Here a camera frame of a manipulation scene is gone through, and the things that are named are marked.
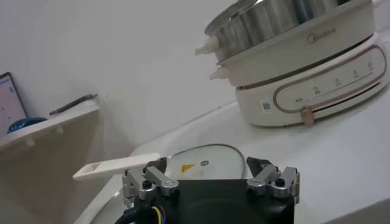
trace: white shelf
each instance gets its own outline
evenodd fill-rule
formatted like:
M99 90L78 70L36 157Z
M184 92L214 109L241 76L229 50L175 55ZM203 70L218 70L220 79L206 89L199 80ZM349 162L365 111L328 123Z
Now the white shelf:
M63 133L62 125L97 111L98 109L99 105L95 100L88 100L47 121L7 134L0 138L0 154L4 153L6 148L9 148L9 146L17 142L25 141L27 146L35 145L34 139L41 138L49 130L56 130L59 133Z

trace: metal bracket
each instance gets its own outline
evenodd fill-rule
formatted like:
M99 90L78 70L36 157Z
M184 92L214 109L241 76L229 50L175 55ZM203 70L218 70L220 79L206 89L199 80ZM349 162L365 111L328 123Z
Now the metal bracket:
M145 177L159 186L165 197L170 197L178 191L179 182L168 178L154 166L146 168Z
M156 197L156 185L146 180L138 170L126 170L122 176L123 196L139 196L141 200L152 200Z
M290 195L299 202L300 173L294 167L287 167L278 179L271 184L271 194L276 198L287 198Z
M278 169L274 165L266 165L255 178L246 181L248 191L253 192L255 196L264 195L267 185L270 181L274 181L277 175Z

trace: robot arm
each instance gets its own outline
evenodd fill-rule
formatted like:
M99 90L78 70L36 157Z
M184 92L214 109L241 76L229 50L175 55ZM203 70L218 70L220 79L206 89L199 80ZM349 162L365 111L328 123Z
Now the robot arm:
M254 175L248 180L172 180L163 173L166 163L161 163L152 162L143 172L124 172L129 209L116 224L294 223L300 184L294 167L281 173L268 160L248 158Z

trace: warning label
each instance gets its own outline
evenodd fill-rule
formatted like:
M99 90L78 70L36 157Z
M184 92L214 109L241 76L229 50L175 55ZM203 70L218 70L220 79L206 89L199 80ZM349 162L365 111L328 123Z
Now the warning label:
M182 165L182 173L189 171L194 166L195 166L195 164Z

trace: blue object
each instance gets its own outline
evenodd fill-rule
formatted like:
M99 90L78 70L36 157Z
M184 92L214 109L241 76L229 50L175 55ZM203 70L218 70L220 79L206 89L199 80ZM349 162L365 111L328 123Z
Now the blue object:
M24 119L21 119L21 120L18 120L18 121L15 121L9 128L8 128L8 134L9 133L12 133L14 131L17 131L19 129L22 129L24 127L27 127L27 126L30 126L30 125L33 125L33 124L36 124L36 123L39 123L39 122L43 122L43 121L46 121L47 119L44 118L44 117L28 117L28 118L24 118Z

